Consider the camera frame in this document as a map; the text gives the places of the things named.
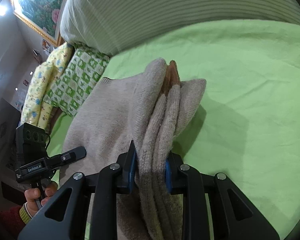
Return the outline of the person's left hand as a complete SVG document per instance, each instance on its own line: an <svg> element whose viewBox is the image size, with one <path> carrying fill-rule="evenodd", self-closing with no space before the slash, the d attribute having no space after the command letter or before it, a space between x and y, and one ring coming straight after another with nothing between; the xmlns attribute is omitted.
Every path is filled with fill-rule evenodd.
<svg viewBox="0 0 300 240"><path fill-rule="evenodd" d="M51 183L46 187L44 196L40 202L42 206L45 205L48 200L57 192L57 189L57 183L55 181L51 181ZM24 194L27 203L27 211L33 217L39 210L37 200L39 200L41 197L40 190L38 188L27 189Z"/></svg>

